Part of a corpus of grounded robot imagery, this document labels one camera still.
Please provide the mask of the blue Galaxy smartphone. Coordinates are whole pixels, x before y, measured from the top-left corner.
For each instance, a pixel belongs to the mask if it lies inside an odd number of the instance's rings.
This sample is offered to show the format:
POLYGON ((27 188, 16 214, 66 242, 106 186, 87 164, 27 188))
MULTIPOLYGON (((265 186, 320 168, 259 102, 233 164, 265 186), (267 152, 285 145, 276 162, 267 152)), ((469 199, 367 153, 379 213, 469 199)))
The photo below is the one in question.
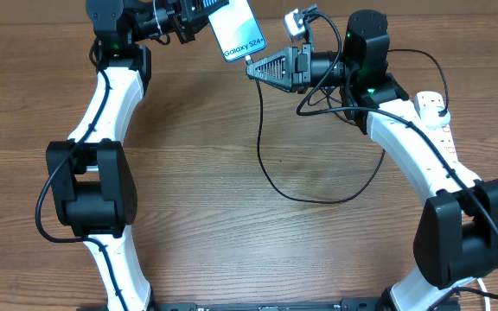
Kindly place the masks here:
POLYGON ((230 0, 208 18, 226 62, 265 49, 265 37, 247 0, 230 0))

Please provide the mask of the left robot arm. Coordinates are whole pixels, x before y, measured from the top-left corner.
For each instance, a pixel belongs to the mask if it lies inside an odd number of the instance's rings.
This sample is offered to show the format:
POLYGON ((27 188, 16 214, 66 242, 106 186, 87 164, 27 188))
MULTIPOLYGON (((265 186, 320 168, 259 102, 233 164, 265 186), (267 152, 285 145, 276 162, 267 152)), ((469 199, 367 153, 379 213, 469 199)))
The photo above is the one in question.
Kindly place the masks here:
POLYGON ((124 151, 133 112, 150 83, 151 51, 144 40, 193 41, 225 1, 87 0, 94 42, 89 59, 97 86, 86 113, 64 141, 46 150, 48 179, 35 208, 38 232, 42 205, 52 195, 58 220, 71 228, 66 243, 82 243, 97 265, 107 294, 105 310, 154 310, 153 289, 142 272, 133 241, 137 188, 124 151))

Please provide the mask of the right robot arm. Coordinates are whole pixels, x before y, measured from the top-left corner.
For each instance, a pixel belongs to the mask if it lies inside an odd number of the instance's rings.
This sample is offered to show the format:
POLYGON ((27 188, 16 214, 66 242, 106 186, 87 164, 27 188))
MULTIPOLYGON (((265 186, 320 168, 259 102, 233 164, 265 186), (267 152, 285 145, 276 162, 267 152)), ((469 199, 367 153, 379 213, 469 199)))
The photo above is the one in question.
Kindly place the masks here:
POLYGON ((429 92, 410 97, 388 72, 387 19, 359 10, 336 34, 337 49, 318 53, 311 23, 316 7, 293 10, 284 26, 301 47, 249 62, 247 76, 310 99, 338 91, 343 116, 391 156, 423 210, 413 240, 415 266, 377 298, 344 298, 344 310, 456 310, 457 296, 498 269, 498 180, 484 181, 457 158, 449 100, 429 92))

